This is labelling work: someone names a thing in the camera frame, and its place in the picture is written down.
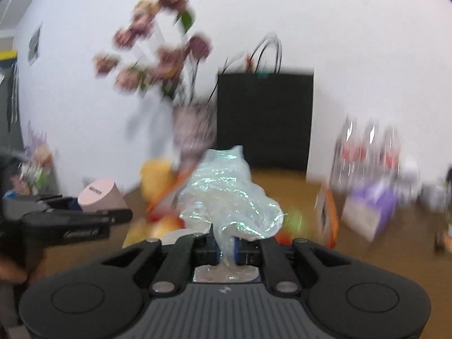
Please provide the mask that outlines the person's left hand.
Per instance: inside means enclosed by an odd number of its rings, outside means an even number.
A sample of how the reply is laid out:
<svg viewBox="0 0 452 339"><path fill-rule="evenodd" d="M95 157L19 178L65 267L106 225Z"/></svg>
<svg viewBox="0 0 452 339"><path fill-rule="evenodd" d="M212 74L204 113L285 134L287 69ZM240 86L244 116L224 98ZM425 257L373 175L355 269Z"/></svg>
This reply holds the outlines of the person's left hand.
<svg viewBox="0 0 452 339"><path fill-rule="evenodd" d="M22 284L28 279L28 273L6 256L0 256L0 280L12 284Z"/></svg>

